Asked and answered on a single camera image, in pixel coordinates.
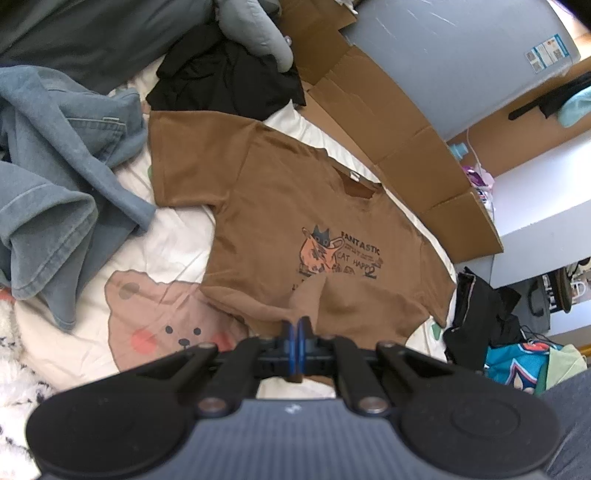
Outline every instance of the t-shirt sleeve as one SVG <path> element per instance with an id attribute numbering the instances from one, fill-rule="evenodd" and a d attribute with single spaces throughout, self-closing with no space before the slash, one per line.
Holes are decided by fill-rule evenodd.
<path id="1" fill-rule="evenodd" d="M 220 112 L 152 111 L 149 143 L 156 204 L 220 207 L 240 175 L 259 125 Z"/>
<path id="2" fill-rule="evenodd" d="M 421 303 L 435 321 L 445 327 L 456 284 L 431 242 L 425 237 L 421 244 L 421 285 Z"/>

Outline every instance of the fluffy white blanket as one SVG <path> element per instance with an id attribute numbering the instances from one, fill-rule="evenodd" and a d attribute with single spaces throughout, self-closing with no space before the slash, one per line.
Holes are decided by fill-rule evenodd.
<path id="1" fill-rule="evenodd" d="M 19 361 L 22 346 L 12 311 L 12 297 L 0 289 L 0 480 L 39 476 L 25 438 L 25 425 L 53 389 Z"/>

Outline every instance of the teal towel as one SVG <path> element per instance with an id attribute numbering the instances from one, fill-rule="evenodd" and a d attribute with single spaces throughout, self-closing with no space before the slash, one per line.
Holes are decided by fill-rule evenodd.
<path id="1" fill-rule="evenodd" d="M 572 127 L 585 115 L 591 112 L 591 87 L 573 95 L 558 110 L 558 121 L 565 128 Z"/>

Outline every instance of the cardboard flap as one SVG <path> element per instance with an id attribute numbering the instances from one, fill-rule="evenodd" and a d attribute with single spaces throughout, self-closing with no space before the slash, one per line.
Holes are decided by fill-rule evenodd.
<path id="1" fill-rule="evenodd" d="M 357 47 L 351 47 L 309 94 L 415 213 L 470 188 L 462 168 L 423 114 Z"/>
<path id="2" fill-rule="evenodd" d="M 284 1 L 281 6 L 280 30 L 291 37 L 301 79 L 314 85 L 347 52 L 349 44 L 310 0 Z"/>
<path id="3" fill-rule="evenodd" d="M 392 79 L 354 46 L 309 93 L 374 163 L 429 126 Z"/>
<path id="4" fill-rule="evenodd" d="M 345 147 L 355 158 L 364 164 L 370 170 L 374 165 L 367 155 L 357 146 L 350 136 L 345 133 L 341 126 L 326 113 L 318 103 L 306 92 L 306 106 L 299 111 L 301 115 L 320 128 L 325 134 Z"/>
<path id="5" fill-rule="evenodd" d="M 431 127 L 409 138 L 377 164 L 392 187 L 417 215 L 464 194 L 470 188 L 461 166 Z"/>
<path id="6" fill-rule="evenodd" d="M 454 263 L 503 251 L 501 239 L 473 190 L 424 212 L 421 220 Z"/>
<path id="7" fill-rule="evenodd" d="M 357 21 L 351 10 L 344 5 L 339 5 L 335 0 L 311 0 L 311 2 L 337 30 Z"/>

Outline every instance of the black clothing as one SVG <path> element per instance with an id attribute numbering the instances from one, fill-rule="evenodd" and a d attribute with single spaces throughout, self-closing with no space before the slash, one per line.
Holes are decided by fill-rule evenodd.
<path id="1" fill-rule="evenodd" d="M 515 290 L 494 290 L 466 268 L 457 276 L 456 312 L 452 327 L 443 333 L 446 353 L 456 365 L 482 371 L 488 347 L 524 341 L 519 319 L 511 315 L 521 298 Z"/>
<path id="2" fill-rule="evenodd" d="M 154 110 L 215 110 L 266 120 L 290 99 L 305 105 L 295 66 L 279 73 L 271 55 L 255 57 L 217 24 L 192 28 L 168 52 L 147 97 Z"/>
<path id="3" fill-rule="evenodd" d="M 560 3 L 574 13 L 574 16 L 585 27 L 591 30 L 591 5 L 589 5 L 589 0 L 560 0 Z"/>
<path id="4" fill-rule="evenodd" d="M 509 114 L 509 120 L 515 120 L 537 106 L 540 107 L 540 110 L 544 116 L 548 118 L 550 115 L 560 110 L 562 106 L 575 94 L 579 93 L 581 90 L 585 90 L 590 86 L 591 72 L 583 73 L 574 80 L 571 80 L 570 82 L 567 82 L 564 85 L 539 96 L 527 105 L 519 107 L 517 110 L 513 110 Z"/>

